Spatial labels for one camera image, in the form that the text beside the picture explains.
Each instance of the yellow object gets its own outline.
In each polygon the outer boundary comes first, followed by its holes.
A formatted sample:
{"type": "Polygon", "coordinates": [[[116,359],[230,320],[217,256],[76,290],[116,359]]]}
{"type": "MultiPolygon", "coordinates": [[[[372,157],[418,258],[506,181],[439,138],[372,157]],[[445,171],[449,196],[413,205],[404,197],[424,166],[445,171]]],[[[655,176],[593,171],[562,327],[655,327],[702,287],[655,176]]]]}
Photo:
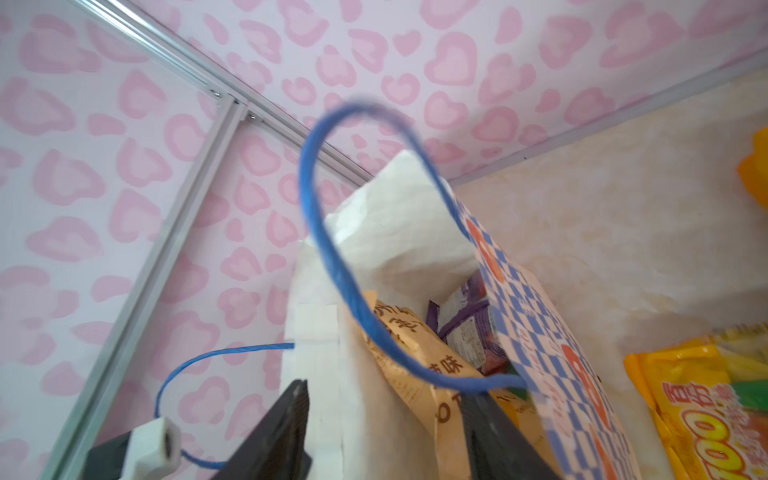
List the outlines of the yellow object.
{"type": "Polygon", "coordinates": [[[624,359],[677,480],[768,478],[766,412],[734,382],[768,379],[768,326],[729,329],[624,359]]]}
{"type": "MultiPolygon", "coordinates": [[[[419,363],[449,376],[483,377],[451,347],[443,343],[413,311],[376,301],[375,292],[365,292],[363,295],[376,317],[384,323],[389,333],[399,343],[400,348],[419,363]]],[[[438,389],[412,376],[382,352],[367,336],[366,345],[376,358],[376,363],[387,382],[424,427],[432,433],[440,479],[469,480],[472,475],[469,470],[464,424],[459,409],[460,394],[452,390],[438,389]]],[[[560,466],[550,448],[533,403],[530,400],[520,399],[504,389],[489,393],[520,429],[523,436],[536,448],[538,454],[556,472],[560,472],[560,466]]]]}
{"type": "Polygon", "coordinates": [[[736,168],[746,191],[768,208],[768,128],[758,131],[753,139],[755,153],[736,168]]]}

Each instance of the candy wrapper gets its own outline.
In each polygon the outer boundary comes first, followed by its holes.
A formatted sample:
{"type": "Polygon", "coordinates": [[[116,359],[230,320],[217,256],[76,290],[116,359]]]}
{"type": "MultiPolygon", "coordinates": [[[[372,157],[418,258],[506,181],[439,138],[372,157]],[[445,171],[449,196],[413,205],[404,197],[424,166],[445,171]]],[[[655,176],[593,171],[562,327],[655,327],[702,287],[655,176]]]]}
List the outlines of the candy wrapper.
{"type": "MultiPolygon", "coordinates": [[[[373,292],[366,299],[376,317],[386,326],[390,335],[410,356],[436,372],[450,376],[481,378],[482,374],[466,360],[444,344],[437,335],[408,308],[389,306],[375,300],[373,292]]],[[[469,456],[464,425],[459,408],[461,395],[447,389],[438,389],[417,379],[392,361],[366,337],[366,345],[387,382],[432,434],[441,480],[469,480],[469,456]]],[[[530,400],[523,400],[508,390],[489,392],[507,416],[520,429],[536,452],[556,471],[558,462],[551,450],[536,408],[530,400]]]]}
{"type": "Polygon", "coordinates": [[[630,355],[677,480],[768,479],[768,323],[630,355]]]}

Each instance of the pink heart pattern wallpaper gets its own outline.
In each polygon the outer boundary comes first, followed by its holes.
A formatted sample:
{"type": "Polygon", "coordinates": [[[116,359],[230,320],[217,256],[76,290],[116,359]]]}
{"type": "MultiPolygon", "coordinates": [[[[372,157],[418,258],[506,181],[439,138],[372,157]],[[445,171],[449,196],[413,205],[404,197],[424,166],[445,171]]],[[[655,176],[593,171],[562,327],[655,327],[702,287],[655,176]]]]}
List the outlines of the pink heart pattern wallpaper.
{"type": "MultiPolygon", "coordinates": [[[[448,179],[768,47],[764,0],[134,2],[307,127],[397,108],[448,179]]],[[[371,173],[402,146],[366,121],[330,142],[371,173]]]]}
{"type": "Polygon", "coordinates": [[[0,63],[0,472],[34,480],[215,104],[66,2],[0,6],[0,63]]]}
{"type": "MultiPolygon", "coordinates": [[[[298,153],[267,131],[240,126],[100,434],[107,440],[152,419],[154,397],[182,362],[215,349],[283,340],[300,240],[298,153]]],[[[319,170],[321,205],[353,189],[319,170]]],[[[280,394],[282,353],[218,356],[195,363],[165,390],[161,411],[184,448],[224,460],[280,394]]],[[[182,459],[175,478],[207,478],[182,459]]]]}

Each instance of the metal frame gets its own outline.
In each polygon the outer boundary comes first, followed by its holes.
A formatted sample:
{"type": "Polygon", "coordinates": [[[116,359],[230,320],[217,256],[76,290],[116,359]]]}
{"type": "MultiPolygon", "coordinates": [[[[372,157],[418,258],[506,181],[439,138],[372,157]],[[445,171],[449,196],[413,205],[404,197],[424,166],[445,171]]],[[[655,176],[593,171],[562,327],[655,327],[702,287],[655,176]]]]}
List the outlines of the metal frame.
{"type": "Polygon", "coordinates": [[[88,450],[109,413],[200,205],[235,130],[247,114],[247,106],[234,97],[226,96],[219,102],[217,114],[218,118],[179,190],[135,287],[59,434],[42,480],[80,477],[88,450]]]}
{"type": "MultiPolygon", "coordinates": [[[[303,146],[310,131],[298,120],[201,54],[129,0],[71,1],[107,22],[205,90],[217,96],[231,95],[240,103],[247,104],[249,113],[263,122],[265,127],[296,148],[303,146]]],[[[318,160],[358,187],[373,178],[370,173],[328,143],[323,144],[318,160]]]]}

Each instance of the blue rope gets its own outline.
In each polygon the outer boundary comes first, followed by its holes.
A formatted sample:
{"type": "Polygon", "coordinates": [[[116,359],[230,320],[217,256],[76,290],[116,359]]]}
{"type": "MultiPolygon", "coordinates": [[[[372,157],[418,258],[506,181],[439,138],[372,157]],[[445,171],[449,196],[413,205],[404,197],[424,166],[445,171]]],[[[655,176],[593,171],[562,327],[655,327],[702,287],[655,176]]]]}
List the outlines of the blue rope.
{"type": "MultiPolygon", "coordinates": [[[[167,387],[170,381],[175,379],[179,373],[181,373],[184,369],[186,369],[188,366],[192,365],[193,363],[199,362],[201,360],[205,360],[212,356],[218,356],[218,355],[259,352],[260,350],[290,350],[292,348],[293,348],[292,343],[272,343],[270,345],[238,346],[236,348],[231,348],[231,349],[214,350],[213,352],[204,353],[202,355],[198,355],[194,357],[191,360],[187,360],[186,362],[176,367],[176,369],[173,372],[171,372],[170,375],[168,375],[168,378],[165,379],[165,382],[163,382],[163,385],[160,387],[160,391],[157,392],[157,398],[154,400],[154,418],[156,419],[160,418],[160,399],[163,396],[163,391],[165,390],[165,387],[167,387]]],[[[224,466],[227,464],[226,462],[211,462],[209,460],[203,460],[202,458],[192,456],[189,452],[187,452],[184,449],[181,449],[181,455],[187,460],[189,460],[190,462],[197,465],[198,467],[210,468],[211,470],[220,470],[224,468],[224,466]]]]}
{"type": "Polygon", "coordinates": [[[304,148],[301,150],[299,162],[299,191],[301,207],[304,212],[304,218],[314,237],[320,257],[336,287],[339,289],[342,298],[346,302],[352,315],[373,342],[388,356],[403,366],[412,375],[428,383],[444,389],[458,390],[459,392],[479,393],[487,392],[492,389],[503,389],[508,387],[525,388],[525,381],[518,375],[494,375],[484,379],[466,379],[452,378],[422,366],[411,356],[403,352],[395,343],[395,340],[386,331],[384,325],[373,315],[365,299],[360,293],[354,276],[349,271],[348,266],[339,255],[339,251],[333,245],[333,241],[328,235],[328,231],[323,225],[323,215],[320,211],[317,192],[314,186],[315,163],[320,146],[325,141],[331,130],[344,121],[346,118],[356,114],[367,114],[370,117],[384,120],[401,131],[411,148],[422,159],[422,164],[427,170],[427,174],[440,193],[448,212],[456,222],[456,226],[462,234],[469,238],[466,228],[458,213],[458,207],[451,195],[442,184],[435,167],[429,162],[428,155],[419,140],[413,134],[408,125],[395,112],[384,108],[382,105],[370,103],[348,103],[335,111],[328,113],[321,118],[310,132],[310,135],[304,142],[304,148]]]}

